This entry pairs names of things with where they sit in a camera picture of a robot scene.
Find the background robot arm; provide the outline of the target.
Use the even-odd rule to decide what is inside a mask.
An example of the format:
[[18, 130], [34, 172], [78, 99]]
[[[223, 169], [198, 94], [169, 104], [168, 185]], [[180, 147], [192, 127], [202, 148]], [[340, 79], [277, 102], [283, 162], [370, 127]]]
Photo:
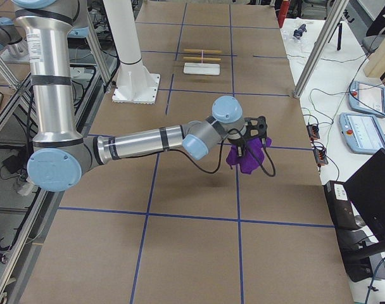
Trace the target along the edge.
[[0, 17], [0, 52], [6, 49], [13, 58], [28, 55], [27, 42], [10, 18]]

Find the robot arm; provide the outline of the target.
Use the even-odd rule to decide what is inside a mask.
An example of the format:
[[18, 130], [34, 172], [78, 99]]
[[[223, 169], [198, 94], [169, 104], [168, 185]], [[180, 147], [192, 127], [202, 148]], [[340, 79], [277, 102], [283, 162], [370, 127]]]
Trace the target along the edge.
[[94, 167], [112, 160], [184, 148], [194, 159], [223, 140], [247, 133], [236, 98], [218, 98], [203, 121], [117, 136], [82, 136], [75, 125], [68, 34], [87, 18], [85, 1], [15, 1], [30, 56], [38, 132], [27, 162], [32, 182], [51, 192], [66, 191]]

